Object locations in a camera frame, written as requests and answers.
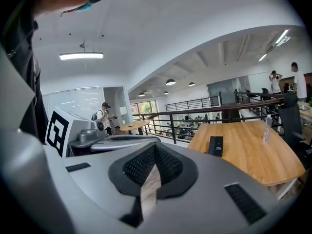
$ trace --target man in white shirt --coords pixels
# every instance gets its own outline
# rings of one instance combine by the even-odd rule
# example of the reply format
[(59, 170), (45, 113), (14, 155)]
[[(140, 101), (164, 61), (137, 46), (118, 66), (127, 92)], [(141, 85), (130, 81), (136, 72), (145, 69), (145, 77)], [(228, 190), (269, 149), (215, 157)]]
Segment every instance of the man in white shirt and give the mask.
[(108, 113), (109, 113), (108, 109), (109, 108), (111, 108), (111, 106), (107, 102), (104, 102), (102, 104), (102, 109), (98, 110), (98, 112), (97, 112), (97, 119), (103, 123), (104, 129), (106, 130), (106, 132), (109, 135), (112, 135), (111, 125), (110, 125), (109, 119), (108, 119)]
[(277, 74), (275, 70), (272, 71), (272, 73), (269, 75), (269, 79), (271, 81), (271, 92), (273, 94), (280, 94), (281, 89), (279, 87), (279, 82), (282, 79), (282, 75)]
[[(292, 71), (294, 71), (294, 92), (297, 92), (298, 101), (306, 102), (307, 98), (307, 85), (303, 73), (298, 70), (298, 64), (292, 63)], [(306, 120), (302, 119), (303, 124), (306, 126)]]

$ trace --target backpack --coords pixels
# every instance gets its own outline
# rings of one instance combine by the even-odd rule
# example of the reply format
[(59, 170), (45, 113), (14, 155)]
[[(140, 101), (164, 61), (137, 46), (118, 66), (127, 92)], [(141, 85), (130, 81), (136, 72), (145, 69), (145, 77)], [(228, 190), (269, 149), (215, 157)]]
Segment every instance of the backpack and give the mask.
[(98, 111), (101, 111), (102, 114), (103, 114), (103, 111), (102, 111), (102, 110), (97, 110), (97, 112), (94, 113), (94, 114), (92, 114), (92, 116), (91, 116), (91, 120), (92, 120), (92, 121), (95, 121), (95, 120), (98, 119)]

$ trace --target water bottle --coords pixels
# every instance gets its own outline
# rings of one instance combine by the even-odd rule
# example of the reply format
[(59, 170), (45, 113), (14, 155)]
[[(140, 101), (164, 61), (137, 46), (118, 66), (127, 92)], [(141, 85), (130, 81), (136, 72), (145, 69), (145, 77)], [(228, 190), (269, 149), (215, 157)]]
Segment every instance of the water bottle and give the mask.
[(271, 115), (267, 115), (266, 119), (266, 131), (264, 132), (263, 140), (269, 141), (270, 139), (270, 132), (271, 132), (271, 126), (272, 126), (272, 118)]

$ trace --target black pants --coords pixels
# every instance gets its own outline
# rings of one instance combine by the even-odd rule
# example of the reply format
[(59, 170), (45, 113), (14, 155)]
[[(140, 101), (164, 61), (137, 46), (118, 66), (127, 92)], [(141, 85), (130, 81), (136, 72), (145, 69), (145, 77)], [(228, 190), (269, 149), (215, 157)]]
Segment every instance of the black pants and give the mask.
[(108, 135), (112, 135), (112, 129), (110, 127), (105, 129)]

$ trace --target mesh panel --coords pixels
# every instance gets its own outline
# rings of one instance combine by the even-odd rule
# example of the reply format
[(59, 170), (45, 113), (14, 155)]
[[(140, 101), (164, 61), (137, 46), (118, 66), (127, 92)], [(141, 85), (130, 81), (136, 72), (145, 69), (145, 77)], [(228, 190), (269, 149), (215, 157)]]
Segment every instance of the mesh panel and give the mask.
[(155, 165), (155, 146), (152, 146), (141, 155), (128, 161), (123, 166), (123, 172), (134, 183), (142, 187), (152, 168)]
[(156, 146), (155, 161), (162, 185), (176, 179), (183, 170), (182, 162), (159, 146)]
[(135, 139), (143, 139), (145, 137), (113, 137), (113, 138), (110, 138), (111, 140), (135, 140)]

